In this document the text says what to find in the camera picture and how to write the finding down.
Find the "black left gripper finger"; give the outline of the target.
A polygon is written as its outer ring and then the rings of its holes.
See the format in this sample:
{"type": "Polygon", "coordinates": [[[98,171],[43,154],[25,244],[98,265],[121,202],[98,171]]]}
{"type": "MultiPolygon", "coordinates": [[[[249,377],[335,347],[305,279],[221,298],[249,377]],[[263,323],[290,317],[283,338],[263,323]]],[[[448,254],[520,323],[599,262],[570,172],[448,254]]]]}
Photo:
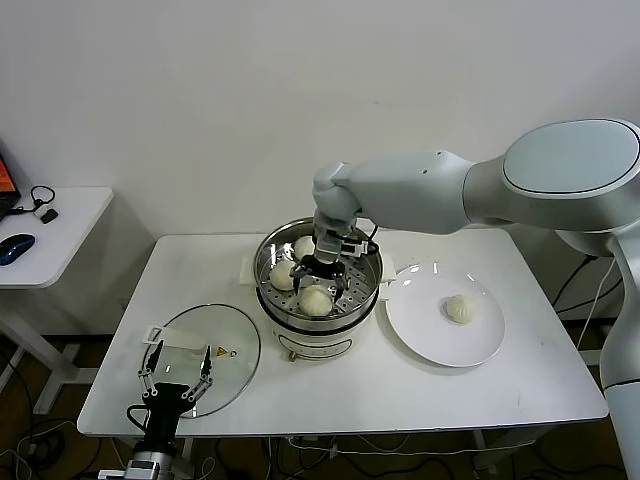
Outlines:
{"type": "Polygon", "coordinates": [[[198,401],[206,391],[213,385],[211,346],[208,345],[204,359],[201,364],[198,381],[181,395],[183,400],[198,401]]]}
{"type": "Polygon", "coordinates": [[[163,349],[163,341],[160,340],[159,343],[153,349],[153,351],[146,357],[146,360],[142,368],[137,373],[141,383],[141,387],[142,387],[143,399],[147,399],[149,397],[158,395],[158,390],[154,383],[153,374],[157,367],[162,349],[163,349]]]}

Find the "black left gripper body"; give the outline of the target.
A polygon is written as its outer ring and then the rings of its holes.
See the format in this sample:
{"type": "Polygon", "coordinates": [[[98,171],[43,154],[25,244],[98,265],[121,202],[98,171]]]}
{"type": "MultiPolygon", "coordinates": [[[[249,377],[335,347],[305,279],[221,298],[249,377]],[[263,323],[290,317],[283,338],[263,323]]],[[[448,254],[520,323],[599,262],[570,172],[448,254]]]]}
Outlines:
{"type": "Polygon", "coordinates": [[[149,411],[145,427],[145,439],[152,441],[173,441],[179,419],[191,410],[194,402],[189,400],[190,387],[185,384],[160,382],[143,393],[143,403],[149,411]]]}

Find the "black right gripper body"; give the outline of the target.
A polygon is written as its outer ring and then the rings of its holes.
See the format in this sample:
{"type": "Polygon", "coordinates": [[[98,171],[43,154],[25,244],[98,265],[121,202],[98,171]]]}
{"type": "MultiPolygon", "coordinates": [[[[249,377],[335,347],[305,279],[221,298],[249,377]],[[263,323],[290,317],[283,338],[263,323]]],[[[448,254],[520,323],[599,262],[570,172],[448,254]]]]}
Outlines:
{"type": "Polygon", "coordinates": [[[325,263],[314,256],[315,244],[311,238],[299,238],[293,248],[296,264],[302,263],[306,267],[306,276],[334,281],[338,275],[345,274],[345,266],[341,262],[325,263]]]}

